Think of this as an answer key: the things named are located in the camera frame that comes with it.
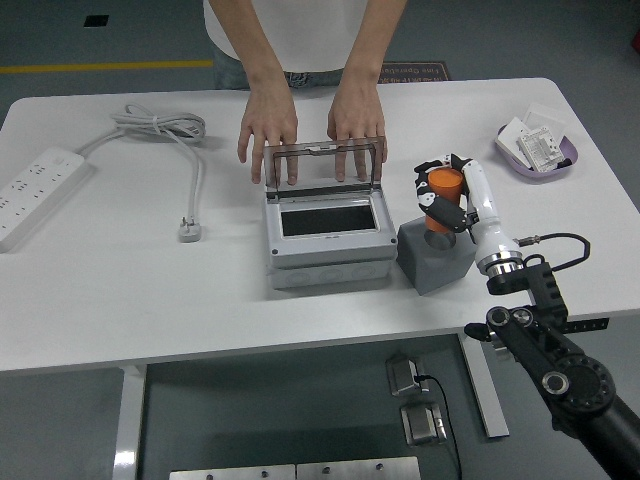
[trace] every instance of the gray block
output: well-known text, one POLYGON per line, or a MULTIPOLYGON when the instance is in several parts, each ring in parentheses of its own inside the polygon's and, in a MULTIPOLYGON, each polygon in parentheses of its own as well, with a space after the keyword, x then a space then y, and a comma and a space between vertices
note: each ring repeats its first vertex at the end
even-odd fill
POLYGON ((464 277, 476 254, 476 246, 466 232, 452 233, 455 244, 444 250, 429 245, 426 232, 424 217, 405 223, 398 231, 396 260, 419 295, 464 277))

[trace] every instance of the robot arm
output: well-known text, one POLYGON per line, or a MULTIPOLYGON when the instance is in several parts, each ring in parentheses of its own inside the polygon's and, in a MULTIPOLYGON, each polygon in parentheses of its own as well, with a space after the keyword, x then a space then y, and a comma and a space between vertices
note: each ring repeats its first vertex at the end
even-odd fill
POLYGON ((418 174, 416 192, 420 209, 453 232, 469 229, 473 242, 478 246, 476 265, 480 273, 491 278, 522 268, 520 249, 502 230, 489 182, 478 161, 448 154, 425 162, 414 171, 418 174), (466 213, 460 206, 436 195, 429 187, 429 173, 439 168, 453 168, 462 173, 463 193, 467 197, 466 213))
MULTIPOLYGON (((416 167, 415 172, 422 211, 454 232, 465 228, 471 232, 478 246, 476 265, 489 277, 489 293, 527 290, 534 303, 514 309, 494 307, 487 312, 486 323, 469 324, 465 333, 481 341, 501 341, 531 377, 551 412, 554 429, 579 439, 611 478, 640 480, 640 419, 616 395, 607 368, 563 335, 577 322, 567 323, 568 310, 553 271, 586 260, 588 242, 584 241, 585 255, 580 260, 552 269, 537 256, 542 261, 530 265, 522 259, 520 245, 555 235, 511 240, 502 230, 489 183, 477 161, 445 155, 416 167), (454 168, 463 174, 466 212, 429 188, 428 174, 437 168, 454 168)), ((587 330, 604 328, 606 321, 586 326, 587 330)))

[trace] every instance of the transparent lid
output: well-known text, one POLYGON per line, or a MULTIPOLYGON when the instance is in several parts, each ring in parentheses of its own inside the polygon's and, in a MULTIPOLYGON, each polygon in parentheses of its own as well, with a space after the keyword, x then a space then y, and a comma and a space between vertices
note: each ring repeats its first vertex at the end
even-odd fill
POLYGON ((265 147, 269 198, 371 190, 382 176, 384 137, 265 147))

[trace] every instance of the hand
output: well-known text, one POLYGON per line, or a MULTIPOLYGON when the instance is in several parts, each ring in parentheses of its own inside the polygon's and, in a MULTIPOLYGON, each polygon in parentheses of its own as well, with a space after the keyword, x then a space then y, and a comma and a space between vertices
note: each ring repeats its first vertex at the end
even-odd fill
MULTIPOLYGON (((238 139, 238 158, 241 163, 247 161, 251 135, 251 181, 260 183, 265 142, 269 145, 280 145, 280 142, 293 144, 297 141, 298 117, 284 76, 281 79, 278 77, 256 82, 251 86, 238 139)), ((298 178, 296 159, 287 160, 287 178, 287 183, 295 185, 298 178)))
MULTIPOLYGON (((350 74, 346 69, 329 111, 327 135, 334 141, 349 138, 384 136, 384 114, 377 90, 377 77, 363 79, 350 74)), ((336 156, 336 180, 345 179, 345 155, 336 156)), ((382 161, 387 160, 385 142, 382 161)), ((376 165, 380 176, 381 165, 376 165)), ((359 180, 366 180, 364 154, 356 152, 356 172, 359 180)))

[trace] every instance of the floor mat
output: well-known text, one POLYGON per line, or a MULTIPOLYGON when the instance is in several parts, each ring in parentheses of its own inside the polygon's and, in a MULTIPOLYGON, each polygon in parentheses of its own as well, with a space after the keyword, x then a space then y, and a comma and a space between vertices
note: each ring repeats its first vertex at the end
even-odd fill
POLYGON ((380 71, 379 84, 444 82, 451 80, 444 62, 385 62, 380 71))

